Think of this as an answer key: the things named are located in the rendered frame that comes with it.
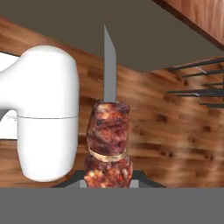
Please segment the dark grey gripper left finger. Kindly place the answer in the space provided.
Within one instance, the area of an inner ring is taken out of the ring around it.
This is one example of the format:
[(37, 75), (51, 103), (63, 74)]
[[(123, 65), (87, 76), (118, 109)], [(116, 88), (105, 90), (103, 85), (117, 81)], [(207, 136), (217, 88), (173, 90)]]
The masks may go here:
[(54, 188), (62, 187), (77, 187), (77, 188), (87, 188), (87, 184), (84, 180), (84, 171), (76, 171), (69, 180), (61, 182), (54, 186)]

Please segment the white rounded cylinder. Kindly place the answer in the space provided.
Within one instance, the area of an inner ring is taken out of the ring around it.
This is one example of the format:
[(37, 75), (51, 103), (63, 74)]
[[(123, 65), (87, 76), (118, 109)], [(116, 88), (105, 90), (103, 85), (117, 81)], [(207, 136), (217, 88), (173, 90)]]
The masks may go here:
[(17, 154), (30, 180), (68, 174), (78, 147), (80, 83), (64, 50), (37, 45), (0, 72), (0, 109), (17, 113)]

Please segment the reddish wooden cupboard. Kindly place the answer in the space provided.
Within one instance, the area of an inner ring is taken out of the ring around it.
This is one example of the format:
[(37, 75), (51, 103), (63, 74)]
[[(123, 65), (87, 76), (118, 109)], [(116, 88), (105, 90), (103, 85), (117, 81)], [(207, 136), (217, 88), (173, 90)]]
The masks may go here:
[(224, 0), (152, 0), (224, 52)]

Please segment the grilled meat kebab skewer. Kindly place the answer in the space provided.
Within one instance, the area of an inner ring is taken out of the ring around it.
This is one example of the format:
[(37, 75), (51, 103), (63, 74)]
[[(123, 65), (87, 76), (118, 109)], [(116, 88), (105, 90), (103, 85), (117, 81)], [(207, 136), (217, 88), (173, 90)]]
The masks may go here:
[(133, 164), (128, 155), (130, 106), (117, 100), (116, 49), (104, 32), (103, 98), (94, 103), (87, 126), (89, 188), (128, 188)]

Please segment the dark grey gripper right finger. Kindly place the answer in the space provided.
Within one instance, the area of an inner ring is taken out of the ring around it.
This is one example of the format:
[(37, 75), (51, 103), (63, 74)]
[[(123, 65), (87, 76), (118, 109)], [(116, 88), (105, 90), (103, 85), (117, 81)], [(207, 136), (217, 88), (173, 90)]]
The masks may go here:
[(149, 178), (147, 178), (144, 171), (133, 171), (132, 179), (130, 182), (130, 188), (145, 188), (145, 187), (154, 187), (154, 188), (165, 188), (164, 185), (159, 184)]

